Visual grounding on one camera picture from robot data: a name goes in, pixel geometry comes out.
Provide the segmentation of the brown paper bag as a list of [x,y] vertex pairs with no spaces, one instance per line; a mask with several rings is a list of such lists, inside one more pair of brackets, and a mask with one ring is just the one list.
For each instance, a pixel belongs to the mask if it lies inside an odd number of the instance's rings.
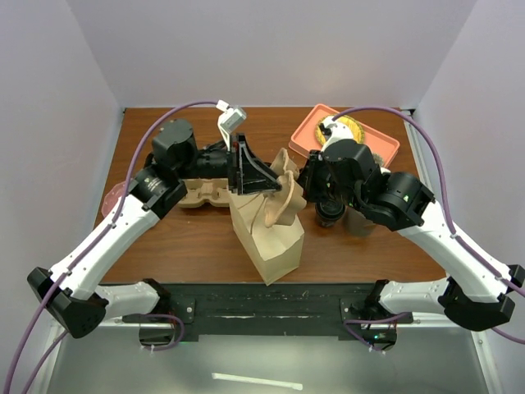
[[262,281],[270,286],[298,268],[304,245],[300,220],[266,227],[262,195],[229,193],[228,197],[234,232]]

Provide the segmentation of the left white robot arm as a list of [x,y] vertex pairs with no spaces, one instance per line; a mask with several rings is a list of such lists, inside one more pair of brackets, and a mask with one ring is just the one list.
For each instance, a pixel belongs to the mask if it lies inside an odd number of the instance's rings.
[[109,215],[61,262],[49,270],[36,268],[28,276],[46,310],[72,337],[85,337],[110,318],[143,314],[161,322],[168,316],[171,294],[153,279],[124,286],[100,282],[124,252],[187,195],[185,180],[199,178],[225,178],[238,195],[282,188],[277,174],[252,153],[244,134],[198,149],[188,121],[163,122],[144,167],[125,184]]

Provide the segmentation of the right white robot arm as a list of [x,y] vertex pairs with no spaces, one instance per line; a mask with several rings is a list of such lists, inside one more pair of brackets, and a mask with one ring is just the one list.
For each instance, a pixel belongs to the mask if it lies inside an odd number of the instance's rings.
[[402,313],[443,314],[474,332],[510,321],[515,303],[509,293],[522,288],[523,267],[493,259],[449,224],[416,176],[381,168],[365,144],[344,139],[311,151],[299,184],[307,201],[350,207],[413,242],[445,270],[430,282],[377,281],[358,316],[382,323]]

